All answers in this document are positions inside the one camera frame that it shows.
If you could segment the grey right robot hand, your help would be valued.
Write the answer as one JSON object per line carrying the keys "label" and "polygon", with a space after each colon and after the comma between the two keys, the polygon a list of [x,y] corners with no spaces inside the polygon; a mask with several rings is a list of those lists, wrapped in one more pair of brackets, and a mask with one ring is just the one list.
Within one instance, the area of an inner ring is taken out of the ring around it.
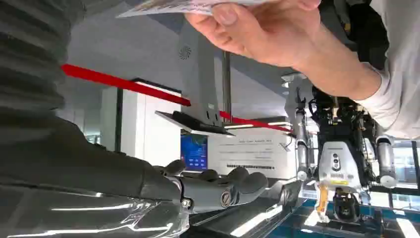
{"label": "grey right robot hand", "polygon": [[0,235],[3,238],[177,238],[192,214],[297,203],[297,182],[268,190],[261,173],[237,168],[182,177],[166,167],[89,143],[52,113],[0,111]]}

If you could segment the person's hand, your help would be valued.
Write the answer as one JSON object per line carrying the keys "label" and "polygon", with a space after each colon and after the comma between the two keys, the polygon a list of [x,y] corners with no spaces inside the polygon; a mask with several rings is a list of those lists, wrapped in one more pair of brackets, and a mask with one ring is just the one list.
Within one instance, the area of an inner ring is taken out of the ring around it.
{"label": "person's hand", "polygon": [[305,64],[316,53],[318,0],[275,0],[253,6],[224,2],[211,15],[186,20],[221,50],[280,67]]}

